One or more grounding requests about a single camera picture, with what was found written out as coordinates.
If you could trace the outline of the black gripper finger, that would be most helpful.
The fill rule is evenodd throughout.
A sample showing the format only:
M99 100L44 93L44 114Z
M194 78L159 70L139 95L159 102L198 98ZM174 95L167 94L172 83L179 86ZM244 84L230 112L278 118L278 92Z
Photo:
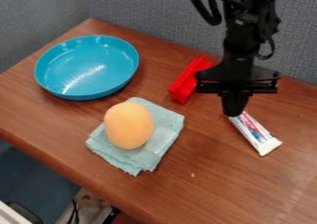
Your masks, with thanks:
M223 113L228 117L236 117L242 113L247 105L250 96L251 94L247 92L222 93L220 97L222 97Z

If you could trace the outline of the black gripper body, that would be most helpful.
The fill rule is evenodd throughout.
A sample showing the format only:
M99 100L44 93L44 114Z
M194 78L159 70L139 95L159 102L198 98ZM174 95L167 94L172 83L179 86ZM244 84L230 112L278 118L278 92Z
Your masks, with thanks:
M198 93L277 93L281 76L275 70L254 65L254 56L224 54L222 62L195 73Z

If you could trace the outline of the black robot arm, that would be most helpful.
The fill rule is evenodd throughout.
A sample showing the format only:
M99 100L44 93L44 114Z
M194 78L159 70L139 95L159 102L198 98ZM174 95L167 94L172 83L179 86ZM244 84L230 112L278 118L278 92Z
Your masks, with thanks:
M222 98L223 113L236 117L255 93L275 93L279 73L259 67L254 60L266 60L263 44L274 45L279 17L275 0L191 0L211 26L224 24L223 59L195 73L195 91L215 93Z

